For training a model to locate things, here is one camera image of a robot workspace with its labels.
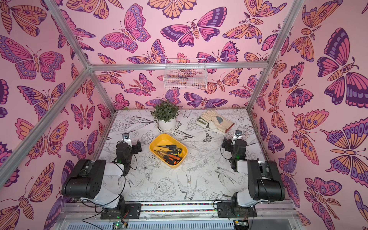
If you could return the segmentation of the yellow plastic storage tray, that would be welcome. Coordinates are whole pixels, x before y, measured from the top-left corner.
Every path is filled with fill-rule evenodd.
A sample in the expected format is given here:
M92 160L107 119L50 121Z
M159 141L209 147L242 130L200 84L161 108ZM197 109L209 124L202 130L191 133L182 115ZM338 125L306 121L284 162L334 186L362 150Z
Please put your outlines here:
M174 153L173 151L170 151L168 149L165 148L160 148L158 146L162 146L162 145L176 145L178 148L182 148L182 153ZM188 149L187 147L180 143L179 141L177 141L176 139L174 139L173 137L171 137L168 134L161 134L159 135L149 146L149 150L155 155L157 156L160 160L162 160L167 166L171 167L171 168L177 168L181 163L184 162L184 159L186 158L187 154L188 154ZM158 156L158 154L155 152L155 150L157 151L161 151L161 152L165 152L167 154L172 154L175 156L179 156L182 160L179 162L179 164L177 165L169 165L168 163L166 163L162 158L160 158Z

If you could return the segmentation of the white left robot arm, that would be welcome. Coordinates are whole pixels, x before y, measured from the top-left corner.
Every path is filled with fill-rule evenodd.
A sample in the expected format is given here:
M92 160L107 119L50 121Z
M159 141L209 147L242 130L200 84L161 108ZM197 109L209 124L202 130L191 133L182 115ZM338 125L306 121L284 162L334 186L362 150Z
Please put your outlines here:
M127 204L123 197L124 188L113 192L104 185L109 177L126 180L131 169L132 158L142 151L141 142L129 145L121 140L116 145L116 158L106 160L79 160L62 186L62 194L67 198L90 201L99 211L101 219L138 219L141 204Z

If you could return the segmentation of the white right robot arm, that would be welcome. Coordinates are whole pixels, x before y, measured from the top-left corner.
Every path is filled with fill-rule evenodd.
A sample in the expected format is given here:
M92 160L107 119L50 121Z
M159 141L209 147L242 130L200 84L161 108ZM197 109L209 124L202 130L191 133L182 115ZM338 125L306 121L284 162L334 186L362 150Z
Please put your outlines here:
M257 204L285 199L285 188L275 162L246 159L247 142L242 139L225 138L221 148L231 153L229 161L233 171L247 175L248 188L235 192L229 202L213 203L220 218L256 217Z

